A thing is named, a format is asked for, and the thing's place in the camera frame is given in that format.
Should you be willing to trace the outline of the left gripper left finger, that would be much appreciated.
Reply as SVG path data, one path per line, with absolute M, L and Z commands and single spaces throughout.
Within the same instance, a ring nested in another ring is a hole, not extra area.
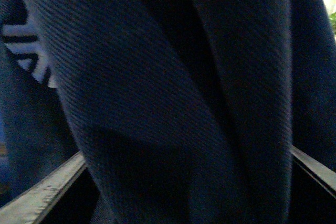
M 1 223 L 42 223 L 86 169 L 77 152 L 40 182 L 1 208 Z

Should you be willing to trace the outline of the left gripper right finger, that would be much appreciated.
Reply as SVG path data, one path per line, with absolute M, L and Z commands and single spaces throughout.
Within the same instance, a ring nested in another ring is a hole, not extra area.
M 291 153 L 294 163 L 335 199 L 335 172 L 295 146 Z

